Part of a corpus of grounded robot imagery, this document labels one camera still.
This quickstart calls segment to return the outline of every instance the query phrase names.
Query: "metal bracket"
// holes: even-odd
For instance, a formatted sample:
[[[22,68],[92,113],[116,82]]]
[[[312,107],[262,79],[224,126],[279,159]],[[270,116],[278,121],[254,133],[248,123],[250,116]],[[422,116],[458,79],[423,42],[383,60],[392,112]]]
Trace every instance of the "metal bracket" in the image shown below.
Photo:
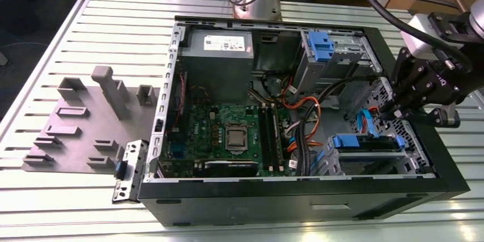
[[[140,203],[138,192],[143,179],[143,168],[146,155],[148,153],[148,143],[138,140],[127,144],[123,160],[116,165],[116,187],[114,193],[114,204]]]
[[[455,110],[455,103],[435,108],[430,113],[412,110],[402,111],[404,119],[415,123],[427,124],[438,128],[459,128],[460,117]]]

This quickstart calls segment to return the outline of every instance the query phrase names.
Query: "blue latch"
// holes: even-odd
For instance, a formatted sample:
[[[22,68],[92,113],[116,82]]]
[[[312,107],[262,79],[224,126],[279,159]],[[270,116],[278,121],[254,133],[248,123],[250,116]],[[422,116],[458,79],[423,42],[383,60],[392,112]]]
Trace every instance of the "blue latch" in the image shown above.
[[[398,136],[395,136],[395,140],[396,140],[400,150],[404,150],[406,145],[407,145],[406,139],[403,139],[403,137],[400,135],[398,135]]]
[[[335,54],[335,43],[327,32],[310,31],[310,46],[318,62],[328,62]]]
[[[335,144],[335,148],[359,147],[360,146],[358,137],[354,134],[342,134],[342,135],[334,136],[334,144]]]

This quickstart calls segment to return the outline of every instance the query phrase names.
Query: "wire bundle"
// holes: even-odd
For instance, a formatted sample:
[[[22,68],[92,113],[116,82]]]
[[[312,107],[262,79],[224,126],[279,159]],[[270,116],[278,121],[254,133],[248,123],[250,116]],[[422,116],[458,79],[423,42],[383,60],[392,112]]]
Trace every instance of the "wire bundle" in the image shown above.
[[[211,100],[210,93],[207,92],[207,88],[206,88],[204,86],[198,86],[198,85],[195,85],[195,86],[192,86],[192,87],[191,87],[191,89],[192,89],[192,90],[202,90],[202,91],[203,91],[203,93],[204,93],[204,95],[206,95],[206,97],[207,97],[207,98],[204,98],[204,99],[196,99],[195,103],[200,103],[202,101],[206,101],[206,102],[211,102],[211,101],[212,101],[212,100]]]
[[[311,142],[308,142],[308,146],[320,147],[320,146],[323,146],[323,144],[311,141]],[[296,148],[298,148],[296,142],[292,142],[292,144],[288,147],[288,152],[294,152],[296,150]]]
[[[186,82],[184,82],[184,78],[183,78],[182,73],[179,73],[179,76],[180,76],[180,84],[182,84],[182,94],[180,94],[179,110],[178,110],[178,113],[176,113],[176,118],[175,118],[174,126],[167,131],[167,133],[171,133],[174,131],[174,129],[176,127],[176,124],[179,123],[180,114],[182,114],[182,110],[183,110],[183,104],[184,104]]]
[[[290,86],[291,86],[292,83],[294,83],[294,78],[291,77],[288,86],[284,88],[284,91],[282,93],[282,100],[283,100],[283,104],[287,107],[287,109],[298,109],[308,101],[314,101],[315,102],[315,105],[318,106],[318,119],[316,119],[316,124],[315,124],[315,127],[312,128],[311,133],[306,136],[306,139],[310,140],[314,137],[314,135],[315,135],[315,133],[318,131],[318,127],[319,127],[319,123],[320,123],[322,111],[320,111],[319,101],[318,101],[316,97],[308,96],[308,97],[304,97],[303,99],[300,99],[300,101],[296,102],[294,105],[290,105],[286,102],[286,92],[288,91],[288,88],[290,88]]]
[[[271,104],[271,103],[274,103],[276,101],[274,99],[270,99],[270,98],[263,97],[263,95],[254,88],[250,88],[247,91],[248,91],[250,95],[254,96],[254,98],[260,103]]]
[[[298,168],[296,168],[296,175],[298,176],[308,176],[310,175],[310,150],[308,150],[308,143],[306,141],[306,135],[304,135],[304,128],[306,128],[306,122],[311,116],[312,111],[315,110],[315,107],[319,107],[320,101],[324,101],[324,99],[346,84],[358,81],[358,80],[367,80],[374,81],[379,77],[378,76],[364,76],[364,77],[352,77],[343,79],[334,84],[331,84],[320,93],[318,96],[318,102],[311,105],[311,107],[307,109],[304,117],[300,121],[300,124],[296,128],[296,147],[298,147]]]

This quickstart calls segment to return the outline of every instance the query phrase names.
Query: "ram slot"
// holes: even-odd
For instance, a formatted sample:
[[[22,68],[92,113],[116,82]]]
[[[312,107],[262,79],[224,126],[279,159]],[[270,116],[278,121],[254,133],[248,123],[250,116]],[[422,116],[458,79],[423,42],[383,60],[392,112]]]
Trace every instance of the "ram slot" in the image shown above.
[[[275,104],[271,105],[274,111],[274,127],[275,127],[275,138],[276,138],[276,154],[278,154],[278,165],[283,165],[283,143],[282,143],[282,133],[280,133],[280,126],[279,126],[279,113]]]
[[[268,108],[266,111],[266,118],[267,118],[267,130],[268,130],[268,138],[270,138],[270,145],[271,145],[271,159],[272,159],[272,167],[276,171],[279,171],[279,158],[283,157],[280,155],[279,157],[279,149],[278,149],[278,129],[276,127],[276,120],[275,120],[275,114],[272,108]]]
[[[259,108],[259,134],[260,134],[260,143],[263,148],[263,168],[271,170],[274,168],[274,153],[272,153],[272,145],[270,142],[270,131],[268,131],[268,122],[267,122],[267,110],[268,108]]]

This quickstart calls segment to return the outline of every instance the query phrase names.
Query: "cpu socket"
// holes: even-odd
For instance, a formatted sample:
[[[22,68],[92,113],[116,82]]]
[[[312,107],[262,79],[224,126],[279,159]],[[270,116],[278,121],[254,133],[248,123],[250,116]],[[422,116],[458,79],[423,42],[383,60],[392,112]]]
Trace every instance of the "cpu socket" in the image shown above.
[[[226,127],[226,150],[234,155],[240,155],[248,149],[247,127],[227,126]]]

